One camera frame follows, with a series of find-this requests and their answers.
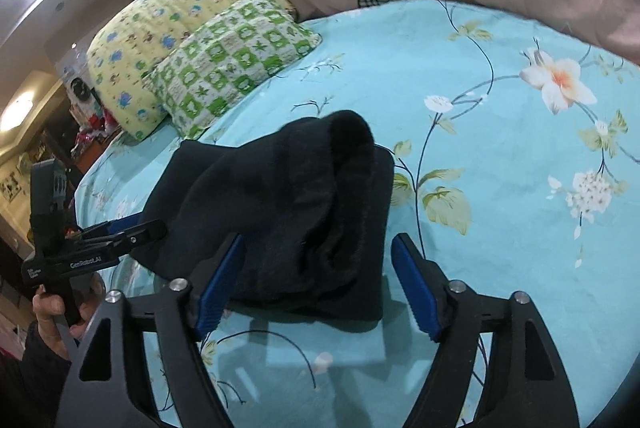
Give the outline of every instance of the black handle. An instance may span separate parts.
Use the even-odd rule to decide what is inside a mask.
[[[65,303],[66,323],[71,327],[82,320],[76,300],[74,299],[74,290],[68,280],[58,280],[57,282],[48,283],[46,285],[47,293],[57,294]]]

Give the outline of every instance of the light blue bedsheet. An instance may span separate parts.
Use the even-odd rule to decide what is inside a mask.
[[[479,293],[532,296],[587,426],[640,348],[638,67],[534,21],[435,0],[310,26],[321,46],[201,141],[238,146],[303,116],[360,113],[377,143],[398,156],[385,317],[358,332],[364,327],[231,313],[204,348],[231,419],[239,428],[402,426],[437,348],[417,330],[388,255],[400,231],[420,245],[420,181],[427,256]],[[78,188],[80,225],[141,211],[178,145],[166,122],[143,143],[116,140]],[[131,260],[113,279],[104,273],[129,295],[153,289],[152,276]],[[249,329],[286,336],[314,377],[277,335],[213,342]],[[177,424],[152,335],[148,355],[162,418]],[[483,378],[480,359],[477,371]],[[467,421],[479,391],[473,381]]]

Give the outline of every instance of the ceiling light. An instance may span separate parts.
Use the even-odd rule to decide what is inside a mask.
[[[25,121],[33,107],[31,98],[33,93],[25,93],[4,110],[0,118],[0,131],[15,129]]]

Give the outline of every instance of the human hand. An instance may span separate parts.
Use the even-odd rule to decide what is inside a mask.
[[[78,340],[82,338],[89,321],[94,316],[95,310],[98,309],[98,305],[100,305],[104,291],[105,287],[102,278],[97,273],[94,273],[91,279],[91,290],[85,297],[84,303],[78,307],[82,319],[77,324],[69,327],[69,332],[74,338]],[[33,312],[38,321],[38,334],[40,334],[42,341],[61,358],[68,360],[68,352],[60,336],[60,331],[58,331],[58,326],[53,320],[54,316],[65,313],[65,303],[62,298],[56,294],[46,293],[44,286],[41,285],[33,297]]]

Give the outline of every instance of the green checkered pillow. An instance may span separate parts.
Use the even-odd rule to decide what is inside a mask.
[[[275,0],[239,0],[159,63],[143,84],[182,137],[198,139],[242,98],[307,55],[321,37]]]

